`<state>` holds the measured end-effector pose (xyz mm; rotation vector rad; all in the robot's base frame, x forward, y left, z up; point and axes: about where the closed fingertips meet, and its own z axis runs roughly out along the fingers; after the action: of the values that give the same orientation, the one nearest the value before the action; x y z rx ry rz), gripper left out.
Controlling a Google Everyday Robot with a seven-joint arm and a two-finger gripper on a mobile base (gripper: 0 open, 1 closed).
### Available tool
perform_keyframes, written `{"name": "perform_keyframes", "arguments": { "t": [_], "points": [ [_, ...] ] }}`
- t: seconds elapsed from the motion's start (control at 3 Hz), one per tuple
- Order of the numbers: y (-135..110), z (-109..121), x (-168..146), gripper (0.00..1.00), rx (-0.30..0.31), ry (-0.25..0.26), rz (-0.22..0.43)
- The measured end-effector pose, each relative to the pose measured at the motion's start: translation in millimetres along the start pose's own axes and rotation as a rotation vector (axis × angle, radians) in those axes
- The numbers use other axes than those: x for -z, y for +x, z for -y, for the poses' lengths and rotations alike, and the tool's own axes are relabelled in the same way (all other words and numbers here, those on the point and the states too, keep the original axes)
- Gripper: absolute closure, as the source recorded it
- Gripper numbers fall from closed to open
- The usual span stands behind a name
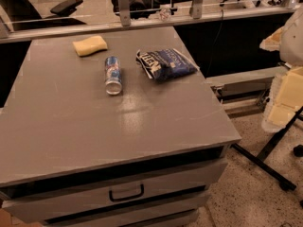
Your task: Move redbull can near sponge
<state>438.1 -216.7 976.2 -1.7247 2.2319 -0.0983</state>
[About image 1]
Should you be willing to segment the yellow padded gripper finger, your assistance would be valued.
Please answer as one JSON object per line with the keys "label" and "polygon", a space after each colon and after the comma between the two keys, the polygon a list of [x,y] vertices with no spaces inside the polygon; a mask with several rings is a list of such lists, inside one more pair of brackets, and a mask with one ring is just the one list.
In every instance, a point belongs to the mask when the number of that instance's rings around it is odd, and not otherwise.
{"label": "yellow padded gripper finger", "polygon": [[280,40],[282,34],[283,27],[277,29],[272,35],[268,36],[264,39],[259,47],[266,51],[278,51],[280,49]]}
{"label": "yellow padded gripper finger", "polygon": [[278,74],[272,81],[262,128],[267,132],[284,129],[303,106],[303,68],[295,67]]}

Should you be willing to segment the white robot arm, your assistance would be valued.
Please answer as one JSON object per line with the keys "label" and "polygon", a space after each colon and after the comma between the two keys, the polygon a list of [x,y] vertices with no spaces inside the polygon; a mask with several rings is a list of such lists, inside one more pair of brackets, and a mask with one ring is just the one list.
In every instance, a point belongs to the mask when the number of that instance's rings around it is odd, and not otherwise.
{"label": "white robot arm", "polygon": [[291,68],[277,74],[271,84],[269,99],[261,122],[267,132],[278,132],[286,127],[303,106],[303,8],[300,7],[260,46],[267,51],[278,51],[279,57]]}

